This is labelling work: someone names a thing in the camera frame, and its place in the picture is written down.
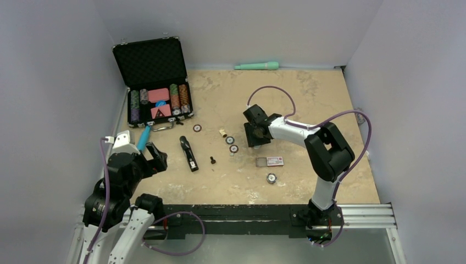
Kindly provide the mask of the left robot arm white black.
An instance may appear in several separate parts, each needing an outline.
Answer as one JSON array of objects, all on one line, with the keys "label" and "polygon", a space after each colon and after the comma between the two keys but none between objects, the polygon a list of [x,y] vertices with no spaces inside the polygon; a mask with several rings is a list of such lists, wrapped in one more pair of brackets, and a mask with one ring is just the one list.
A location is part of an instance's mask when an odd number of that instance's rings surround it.
[{"label": "left robot arm white black", "polygon": [[134,144],[124,144],[123,148],[113,149],[109,158],[104,159],[104,177],[85,201],[80,263],[127,263],[136,246],[142,243],[147,228],[159,224],[166,215],[162,198],[142,194],[136,199],[128,226],[120,239],[114,241],[139,183],[168,167],[168,155],[151,142],[146,144],[151,159]]}]

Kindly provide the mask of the black stapler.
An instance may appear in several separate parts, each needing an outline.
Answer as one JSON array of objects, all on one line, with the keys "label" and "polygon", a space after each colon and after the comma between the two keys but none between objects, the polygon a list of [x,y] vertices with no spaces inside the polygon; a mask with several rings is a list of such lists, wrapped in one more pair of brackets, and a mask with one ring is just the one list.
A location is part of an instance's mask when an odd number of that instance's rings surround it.
[{"label": "black stapler", "polygon": [[189,168],[190,168],[190,171],[191,172],[195,172],[197,170],[199,170],[199,166],[197,164],[197,161],[195,159],[195,156],[193,154],[193,151],[192,151],[192,148],[191,148],[191,145],[189,143],[189,141],[187,140],[187,138],[185,136],[181,136],[179,138],[180,140],[180,145],[181,145],[181,148],[185,154],[185,157],[187,159],[187,163],[189,165]]}]

